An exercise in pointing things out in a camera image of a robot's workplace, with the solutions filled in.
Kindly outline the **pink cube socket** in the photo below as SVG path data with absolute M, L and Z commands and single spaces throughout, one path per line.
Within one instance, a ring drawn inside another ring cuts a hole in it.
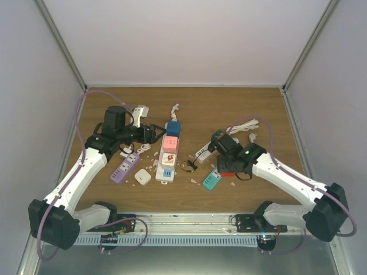
M 165 153 L 176 154 L 178 152 L 178 138 L 166 135 L 163 139 L 163 150 Z

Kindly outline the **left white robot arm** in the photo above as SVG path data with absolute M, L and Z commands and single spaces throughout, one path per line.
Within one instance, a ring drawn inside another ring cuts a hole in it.
M 75 165 L 59 185 L 43 200 L 33 200 L 28 207 L 31 235 L 38 243 L 46 242 L 59 249 L 69 249 L 77 237 L 88 230 L 102 227 L 113 231 L 118 226 L 117 208 L 105 202 L 76 211 L 75 208 L 99 171 L 120 151 L 122 144 L 154 144 L 166 132 L 141 119 L 149 112 L 139 105 L 132 112 L 123 106 L 110 106 L 103 122 L 83 142 Z

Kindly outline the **red cube socket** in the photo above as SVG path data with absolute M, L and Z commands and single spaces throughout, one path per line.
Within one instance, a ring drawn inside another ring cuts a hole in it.
M 235 173 L 233 173 L 233 172 L 223 172 L 220 175 L 222 177 L 233 177 L 233 176 L 235 176 Z

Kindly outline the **small white adapter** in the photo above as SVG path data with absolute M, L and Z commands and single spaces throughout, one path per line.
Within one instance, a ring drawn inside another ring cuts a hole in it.
M 142 186 L 147 185 L 151 181 L 151 175 L 145 169 L 140 169 L 136 172 L 134 178 Z

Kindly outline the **dark green cube socket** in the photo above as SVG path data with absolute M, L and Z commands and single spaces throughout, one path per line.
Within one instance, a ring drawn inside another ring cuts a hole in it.
M 218 131 L 216 131 L 216 132 L 212 135 L 210 142 L 211 142 L 211 143 L 213 143 L 213 142 L 218 141 L 218 140 L 219 140 L 219 139 L 221 139 L 225 134 L 226 134 L 226 132 L 225 132 L 225 131 L 223 131 L 223 130 L 221 130 L 221 129 L 220 129 L 220 130 L 218 130 Z

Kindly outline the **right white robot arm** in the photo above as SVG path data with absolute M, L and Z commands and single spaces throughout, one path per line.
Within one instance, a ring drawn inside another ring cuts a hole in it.
M 342 186 L 327 186 L 314 181 L 276 160 L 263 147 L 249 143 L 242 146 L 227 133 L 213 134 L 209 151 L 217 151 L 219 173 L 245 173 L 274 184 L 295 198 L 298 205 L 280 205 L 265 201 L 254 212 L 258 231 L 273 226 L 292 226 L 306 229 L 321 241 L 330 242 L 339 232 L 348 215 L 348 203 Z

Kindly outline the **white cube socket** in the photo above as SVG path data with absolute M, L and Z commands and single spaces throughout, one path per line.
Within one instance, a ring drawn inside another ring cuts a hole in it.
M 177 162 L 177 155 L 174 153 L 164 152 L 162 155 L 161 165 L 164 167 L 175 167 Z

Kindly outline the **blue cube socket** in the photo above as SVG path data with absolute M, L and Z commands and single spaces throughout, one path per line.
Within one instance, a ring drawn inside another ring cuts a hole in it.
M 167 136 L 180 137 L 181 123 L 178 121 L 169 121 L 166 127 Z

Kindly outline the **black charger with cable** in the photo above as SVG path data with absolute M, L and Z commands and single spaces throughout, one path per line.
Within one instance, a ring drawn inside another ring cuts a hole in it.
M 195 170 L 198 168 L 196 163 L 199 162 L 202 164 L 212 155 L 213 152 L 209 151 L 209 143 L 207 143 L 195 153 L 195 157 L 193 158 L 193 160 L 184 161 L 179 166 L 185 172 L 195 172 Z

